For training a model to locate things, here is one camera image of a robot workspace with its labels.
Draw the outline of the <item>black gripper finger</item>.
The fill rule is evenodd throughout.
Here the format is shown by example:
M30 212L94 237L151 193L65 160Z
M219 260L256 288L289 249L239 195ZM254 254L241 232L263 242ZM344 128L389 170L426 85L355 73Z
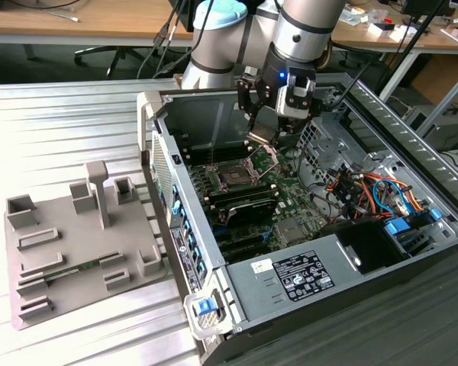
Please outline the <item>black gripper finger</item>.
M256 122L256 116L262 107L260 101L253 102L250 92L260 83L260 77L254 76L249 73L244 73L237 81L237 103L241 111L243 111L248 118L248 130L251 131Z
M295 144L308 123L308 120L300 120L289 117L277 117L278 128L275 144Z

